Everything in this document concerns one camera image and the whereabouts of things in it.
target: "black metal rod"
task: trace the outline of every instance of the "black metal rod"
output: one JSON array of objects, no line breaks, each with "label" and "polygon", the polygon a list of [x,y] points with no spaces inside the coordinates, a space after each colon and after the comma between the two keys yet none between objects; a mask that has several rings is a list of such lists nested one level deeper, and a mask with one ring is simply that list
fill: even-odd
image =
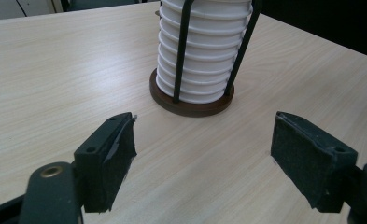
[{"label": "black metal rod", "polygon": [[230,90],[233,86],[233,83],[235,82],[239,66],[241,66],[241,62],[244,59],[245,51],[247,51],[247,45],[249,44],[249,40],[253,34],[253,30],[255,28],[256,22],[261,12],[262,0],[255,0],[254,2],[255,3],[253,6],[253,12],[252,15],[250,16],[250,21],[249,24],[247,25],[247,30],[245,31],[244,38],[242,39],[241,47],[238,50],[238,54],[233,64],[233,69],[232,72],[230,73],[229,81],[227,82],[224,95],[230,95]]},{"label": "black metal rod", "polygon": [[189,21],[191,13],[191,5],[194,0],[186,0],[182,8],[182,18],[180,21],[179,45],[177,48],[177,62],[175,74],[174,99],[175,104],[179,103],[180,86],[182,82],[183,63],[186,53],[187,32],[189,31]]}]

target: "chair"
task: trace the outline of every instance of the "chair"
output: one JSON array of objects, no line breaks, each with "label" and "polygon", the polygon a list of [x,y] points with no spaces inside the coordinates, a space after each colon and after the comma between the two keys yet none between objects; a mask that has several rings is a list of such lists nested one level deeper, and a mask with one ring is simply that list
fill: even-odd
[{"label": "chair", "polygon": [[130,4],[138,4],[139,0],[61,0],[64,12],[80,11],[99,7],[116,7]]}]

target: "screw hole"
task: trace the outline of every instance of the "screw hole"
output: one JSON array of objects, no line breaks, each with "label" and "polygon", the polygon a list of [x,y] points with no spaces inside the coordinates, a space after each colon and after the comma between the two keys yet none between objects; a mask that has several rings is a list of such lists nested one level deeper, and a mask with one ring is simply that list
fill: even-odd
[{"label": "screw hole", "polygon": [[41,177],[49,178],[55,175],[58,175],[62,171],[61,166],[51,166],[50,168],[45,169],[43,172],[41,172]]},{"label": "screw hole", "polygon": [[94,148],[94,147],[89,147],[89,148],[87,148],[86,152],[88,152],[88,153],[93,153],[95,150],[96,150],[96,148]]}]

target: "white stacked plates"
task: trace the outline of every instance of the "white stacked plates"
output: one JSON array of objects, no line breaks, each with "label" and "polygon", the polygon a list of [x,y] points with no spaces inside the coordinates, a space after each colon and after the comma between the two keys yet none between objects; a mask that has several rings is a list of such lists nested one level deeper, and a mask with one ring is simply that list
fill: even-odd
[{"label": "white stacked plates", "polygon": [[[162,0],[157,86],[174,95],[183,0]],[[250,0],[196,0],[191,7],[180,100],[217,101],[224,93],[251,12]]]}]

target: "wood grain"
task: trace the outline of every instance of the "wood grain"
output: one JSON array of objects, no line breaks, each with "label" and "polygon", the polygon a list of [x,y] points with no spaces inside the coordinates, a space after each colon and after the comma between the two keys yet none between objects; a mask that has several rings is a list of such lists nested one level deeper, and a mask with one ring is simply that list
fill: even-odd
[{"label": "wood grain", "polygon": [[276,111],[367,163],[367,56],[261,15],[231,105],[208,118],[150,96],[159,3],[0,21],[0,203],[36,168],[72,161],[107,118],[138,115],[138,156],[113,209],[86,223],[346,223],[320,214],[270,156]]}]

